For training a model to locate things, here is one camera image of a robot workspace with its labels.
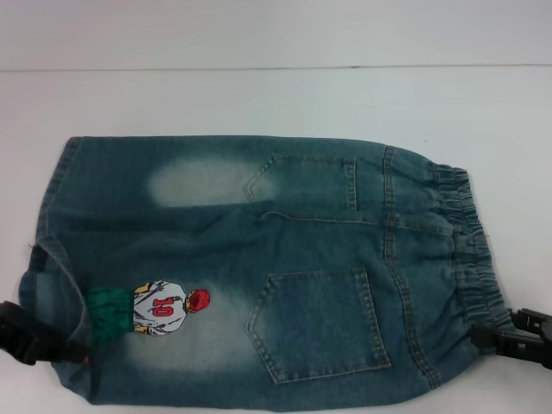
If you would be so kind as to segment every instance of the embroidered patch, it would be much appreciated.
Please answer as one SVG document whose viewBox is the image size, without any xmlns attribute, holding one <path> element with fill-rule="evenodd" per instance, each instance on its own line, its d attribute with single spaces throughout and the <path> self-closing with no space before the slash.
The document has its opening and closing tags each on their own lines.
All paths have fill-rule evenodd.
<svg viewBox="0 0 552 414">
<path fill-rule="evenodd" d="M 135 290 L 134 331 L 151 336 L 170 334 L 180 328 L 188 312 L 199 312 L 209 302 L 210 295 L 205 289 L 186 296 L 182 287 L 174 283 L 147 282 Z"/>
</svg>

